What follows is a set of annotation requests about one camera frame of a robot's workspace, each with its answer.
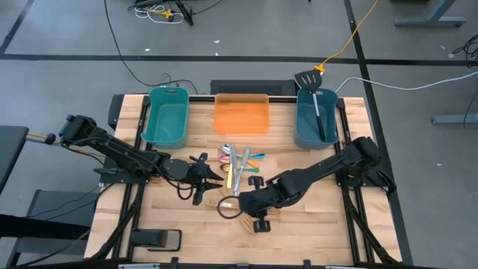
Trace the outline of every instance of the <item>teal plastic bin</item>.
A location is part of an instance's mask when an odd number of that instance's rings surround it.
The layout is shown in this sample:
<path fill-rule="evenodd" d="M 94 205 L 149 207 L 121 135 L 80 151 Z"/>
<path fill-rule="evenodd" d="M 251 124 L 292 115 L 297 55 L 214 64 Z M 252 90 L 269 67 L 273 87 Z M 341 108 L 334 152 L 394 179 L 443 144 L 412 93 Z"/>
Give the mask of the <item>teal plastic bin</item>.
<path fill-rule="evenodd" d="M 317 103 L 325 133 L 325 141 L 322 141 L 317 126 L 312 93 L 304 89 L 299 90 L 294 132 L 294 141 L 297 146 L 303 149 L 325 149 L 338 141 L 335 131 L 335 105 L 337 100 L 337 93 L 334 91 L 317 90 Z"/>
<path fill-rule="evenodd" d="M 181 87 L 159 87 L 149 92 L 148 126 L 141 137 L 162 149 L 181 149 L 186 144 L 189 93 Z"/>

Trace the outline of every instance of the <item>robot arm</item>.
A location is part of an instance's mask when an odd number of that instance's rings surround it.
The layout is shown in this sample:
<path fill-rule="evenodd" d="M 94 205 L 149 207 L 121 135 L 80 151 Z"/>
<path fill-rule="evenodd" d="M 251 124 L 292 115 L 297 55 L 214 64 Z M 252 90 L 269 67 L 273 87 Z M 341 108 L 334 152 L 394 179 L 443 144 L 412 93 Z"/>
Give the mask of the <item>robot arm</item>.
<path fill-rule="evenodd" d="M 201 203 L 205 191 L 222 187 L 207 181 L 223 178 L 205 163 L 208 159 L 206 153 L 202 153 L 199 159 L 191 157 L 195 163 L 188 164 L 183 160 L 170 159 L 170 155 L 164 152 L 137 149 L 108 134 L 89 117 L 69 115 L 60 130 L 60 138 L 64 146 L 90 146 L 96 149 L 113 159 L 119 169 L 145 182 L 149 177 L 159 174 L 168 182 L 189 184 L 196 189 L 194 205 Z"/>
<path fill-rule="evenodd" d="M 270 207 L 282 208 L 298 202 L 316 181 L 341 170 L 367 171 L 380 162 L 379 150 L 369 138 L 355 139 L 343 152 L 305 169 L 288 170 L 267 180 L 262 189 L 239 194 L 239 206 L 255 217 Z"/>

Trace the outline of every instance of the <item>orange tray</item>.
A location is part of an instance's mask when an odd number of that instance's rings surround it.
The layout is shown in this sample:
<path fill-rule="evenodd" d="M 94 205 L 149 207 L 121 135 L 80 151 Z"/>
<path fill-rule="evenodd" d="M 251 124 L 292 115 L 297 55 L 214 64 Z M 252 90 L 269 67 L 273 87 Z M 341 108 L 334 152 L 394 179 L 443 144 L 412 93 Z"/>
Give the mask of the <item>orange tray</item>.
<path fill-rule="evenodd" d="M 220 134 L 269 131 L 269 96 L 219 93 L 214 100 L 214 130 Z"/>

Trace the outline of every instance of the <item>yellow handle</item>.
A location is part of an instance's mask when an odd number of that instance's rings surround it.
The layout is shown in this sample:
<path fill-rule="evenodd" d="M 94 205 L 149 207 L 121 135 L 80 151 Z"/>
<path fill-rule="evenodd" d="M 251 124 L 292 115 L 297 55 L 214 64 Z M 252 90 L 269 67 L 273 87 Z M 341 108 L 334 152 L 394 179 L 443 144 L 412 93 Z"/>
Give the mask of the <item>yellow handle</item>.
<path fill-rule="evenodd" d="M 250 166 L 252 166 L 252 167 L 259 168 L 259 164 L 256 163 L 256 162 L 253 161 L 253 160 L 247 159 L 247 164 L 250 165 Z"/>
<path fill-rule="evenodd" d="M 229 173 L 227 174 L 227 188 L 232 188 L 232 169 L 229 169 Z"/>

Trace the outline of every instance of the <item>wooden tabletop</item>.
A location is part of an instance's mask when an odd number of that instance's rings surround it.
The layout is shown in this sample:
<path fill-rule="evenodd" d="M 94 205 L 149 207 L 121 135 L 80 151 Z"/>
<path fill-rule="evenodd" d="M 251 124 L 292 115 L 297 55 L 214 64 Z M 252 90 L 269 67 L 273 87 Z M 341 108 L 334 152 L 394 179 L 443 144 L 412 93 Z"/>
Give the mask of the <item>wooden tabletop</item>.
<path fill-rule="evenodd" d="M 142 101 L 142 95 L 125 95 L 122 103 L 115 136 L 131 145 L 134 144 Z M 371 137 L 364 100 L 344 98 L 344 101 L 352 139 Z M 238 152 L 243 152 L 247 145 L 251 147 L 251 154 L 266 153 L 265 159 L 258 160 L 259 175 L 264 179 L 284 170 L 308 167 L 335 154 L 333 146 L 320 151 L 297 147 L 293 137 L 294 117 L 294 103 L 270 103 L 270 130 L 267 134 L 221 135 L 214 132 L 214 104 L 191 102 L 186 146 L 161 151 L 171 153 L 172 158 L 184 160 L 190 155 L 197 157 L 207 152 L 211 169 L 226 178 L 226 174 L 219 169 L 220 144 L 234 143 Z M 252 189 L 246 180 L 250 175 L 243 173 L 241 191 Z M 98 251 L 117 225 L 124 190 L 124 185 L 115 185 L 100 197 L 85 257 Z M 301 265 L 304 259 L 310 259 L 313 265 L 353 264 L 344 203 L 341 189 L 335 184 L 335 176 L 314 183 L 296 205 L 282 208 L 277 215 L 268 217 L 272 231 L 260 234 L 249 233 L 238 219 L 221 218 L 216 209 L 208 205 L 207 201 L 222 198 L 223 192 L 207 191 L 203 203 L 194 206 L 191 200 L 180 200 L 176 190 L 165 184 L 163 179 L 152 178 L 144 193 L 139 228 L 180 229 L 183 231 L 182 246 L 179 252 L 174 253 L 149 252 L 146 248 L 137 247 L 134 261 L 170 262 L 176 256 L 181 263 Z M 368 187 L 362 188 L 362 193 L 370 229 L 389 254 L 400 260 L 385 192 L 381 188 Z M 121 256 L 125 256 L 129 231 L 130 226 L 125 230 Z M 364 261 L 364 245 L 357 225 L 356 233 L 361 260 Z"/>

